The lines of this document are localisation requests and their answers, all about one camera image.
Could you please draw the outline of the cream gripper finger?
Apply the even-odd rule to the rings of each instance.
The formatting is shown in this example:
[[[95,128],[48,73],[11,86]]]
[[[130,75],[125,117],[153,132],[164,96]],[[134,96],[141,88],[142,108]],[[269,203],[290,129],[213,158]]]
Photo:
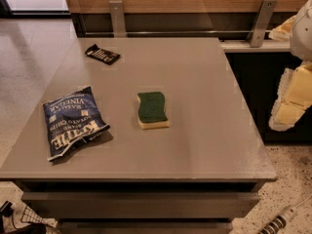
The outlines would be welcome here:
[[[282,24],[273,28],[268,37],[274,41],[289,41],[292,36],[292,29],[294,25],[295,16],[285,20]]]
[[[295,70],[286,68],[281,76],[269,127],[278,132],[292,128],[312,105],[312,63]]]

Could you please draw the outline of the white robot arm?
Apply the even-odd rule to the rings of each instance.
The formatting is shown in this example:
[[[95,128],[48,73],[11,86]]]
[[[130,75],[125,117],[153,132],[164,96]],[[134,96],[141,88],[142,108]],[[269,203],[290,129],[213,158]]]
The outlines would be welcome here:
[[[292,128],[312,106],[312,0],[298,13],[269,33],[275,41],[289,41],[291,54],[302,60],[295,70],[286,68],[281,76],[269,127],[278,132]]]

